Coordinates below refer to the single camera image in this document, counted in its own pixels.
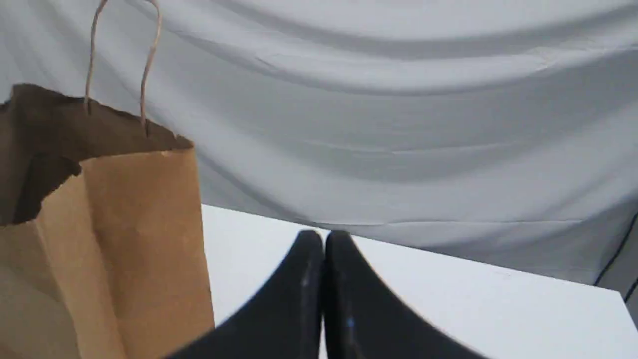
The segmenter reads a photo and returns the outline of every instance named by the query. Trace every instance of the twisted paper handle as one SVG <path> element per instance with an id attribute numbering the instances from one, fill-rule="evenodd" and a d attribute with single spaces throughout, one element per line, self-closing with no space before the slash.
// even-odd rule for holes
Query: twisted paper handle
<path id="1" fill-rule="evenodd" d="M 95 58 L 95 32 L 98 25 L 98 17 L 100 17 L 100 13 L 104 9 L 104 6 L 107 4 L 108 0 L 101 0 L 98 9 L 95 11 L 95 17 L 93 18 L 93 26 L 91 26 L 91 57 L 89 60 L 89 73 L 86 77 L 86 87 L 84 89 L 84 109 L 87 114 L 90 114 L 89 108 L 89 90 L 91 88 L 91 77 L 93 76 L 93 61 Z M 155 40 L 153 41 L 153 45 L 149 51 L 149 57 L 146 60 L 146 66 L 144 67 L 144 76 L 142 76 L 142 89 L 140 91 L 140 119 L 142 121 L 142 126 L 144 131 L 146 132 L 146 136 L 149 134 L 149 124 L 146 118 L 146 80 L 149 76 L 149 70 L 151 69 L 151 64 L 153 62 L 153 57 L 155 56 L 155 51 L 157 50 L 158 42 L 160 41 L 160 33 L 161 33 L 161 12 L 160 8 L 157 4 L 156 0 L 147 0 L 158 11 L 158 26 L 155 35 Z"/>

